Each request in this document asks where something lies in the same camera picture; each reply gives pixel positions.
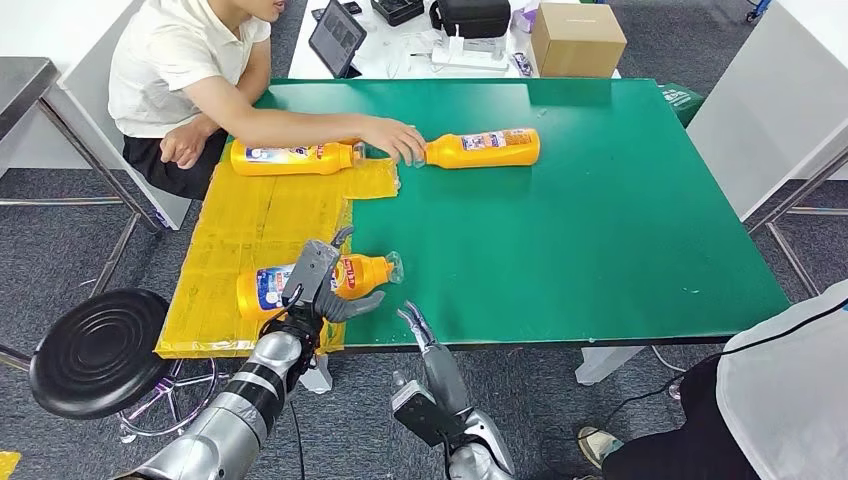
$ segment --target shoe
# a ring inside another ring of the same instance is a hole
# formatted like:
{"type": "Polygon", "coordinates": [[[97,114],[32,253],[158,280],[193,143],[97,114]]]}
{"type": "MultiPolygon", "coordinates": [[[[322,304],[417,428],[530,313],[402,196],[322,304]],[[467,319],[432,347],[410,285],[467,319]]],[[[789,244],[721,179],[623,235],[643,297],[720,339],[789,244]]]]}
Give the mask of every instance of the shoe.
{"type": "Polygon", "coordinates": [[[583,427],[577,434],[577,445],[592,465],[601,468],[604,458],[616,451],[623,443],[609,433],[595,428],[583,427]]]}

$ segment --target black box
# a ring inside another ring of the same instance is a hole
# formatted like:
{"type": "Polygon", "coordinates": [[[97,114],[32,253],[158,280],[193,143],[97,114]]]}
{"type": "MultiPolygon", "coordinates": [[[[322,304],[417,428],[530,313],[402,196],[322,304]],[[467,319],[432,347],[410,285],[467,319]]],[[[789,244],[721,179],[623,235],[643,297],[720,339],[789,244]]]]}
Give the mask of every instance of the black box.
{"type": "Polygon", "coordinates": [[[424,13],[424,0],[371,0],[371,8],[397,27],[424,13]]]}
{"type": "Polygon", "coordinates": [[[496,38],[506,34],[512,9],[509,0],[436,0],[430,7],[430,23],[448,35],[463,38],[496,38]]]}

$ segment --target robotic hand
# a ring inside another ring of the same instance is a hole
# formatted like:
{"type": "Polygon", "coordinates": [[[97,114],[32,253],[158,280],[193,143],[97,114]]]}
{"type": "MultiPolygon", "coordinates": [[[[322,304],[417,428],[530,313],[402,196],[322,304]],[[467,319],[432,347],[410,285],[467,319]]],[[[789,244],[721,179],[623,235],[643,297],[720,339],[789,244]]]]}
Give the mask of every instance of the robotic hand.
{"type": "Polygon", "coordinates": [[[306,243],[283,290],[286,307],[262,327],[253,353],[226,390],[184,435],[116,480],[244,478],[289,393],[312,362],[323,319],[343,322],[374,310],[383,300],[385,294],[378,291],[346,301],[331,289],[338,247],[352,231],[343,229],[329,245],[318,240],[306,243]]]}
{"type": "Polygon", "coordinates": [[[394,372],[395,418],[431,447],[445,448],[445,476],[452,480],[513,480],[515,467],[492,419],[471,406],[468,389],[451,352],[430,331],[412,302],[398,315],[415,335],[427,386],[394,372]]]}

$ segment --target detergent bottle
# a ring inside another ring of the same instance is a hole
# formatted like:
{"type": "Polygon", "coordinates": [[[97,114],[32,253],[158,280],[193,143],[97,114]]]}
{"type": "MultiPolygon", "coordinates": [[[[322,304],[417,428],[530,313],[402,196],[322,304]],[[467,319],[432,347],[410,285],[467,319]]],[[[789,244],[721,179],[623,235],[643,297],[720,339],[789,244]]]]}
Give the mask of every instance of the detergent bottle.
{"type": "MultiPolygon", "coordinates": [[[[236,283],[242,318],[256,322],[271,318],[282,307],[282,293],[294,265],[262,268],[239,275],[236,283]]],[[[403,281],[403,263],[397,252],[385,257],[342,255],[330,279],[336,295],[353,300],[387,282],[403,281]]]]}
{"type": "Polygon", "coordinates": [[[505,167],[533,165],[539,159],[539,134],[532,128],[474,135],[443,135],[427,144],[427,157],[416,167],[505,167]]]}
{"type": "Polygon", "coordinates": [[[365,145],[326,143],[316,147],[250,148],[238,139],[230,147],[230,161],[239,175],[330,175],[359,164],[365,145]]]}

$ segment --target white cloth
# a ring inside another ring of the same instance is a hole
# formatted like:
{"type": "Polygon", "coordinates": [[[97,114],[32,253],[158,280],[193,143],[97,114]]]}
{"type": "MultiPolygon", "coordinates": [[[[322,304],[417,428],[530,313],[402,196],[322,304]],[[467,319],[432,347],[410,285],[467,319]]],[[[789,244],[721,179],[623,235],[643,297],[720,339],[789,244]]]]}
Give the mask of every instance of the white cloth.
{"type": "Polygon", "coordinates": [[[181,89],[207,77],[237,84],[253,44],[271,35],[251,17],[236,38],[207,0],[147,0],[115,48],[109,114],[130,137],[161,138],[200,110],[181,89]]]}
{"type": "MultiPolygon", "coordinates": [[[[733,337],[725,351],[779,334],[848,299],[848,280],[733,337]]],[[[763,480],[848,478],[848,310],[721,358],[716,400],[763,480]]]]}

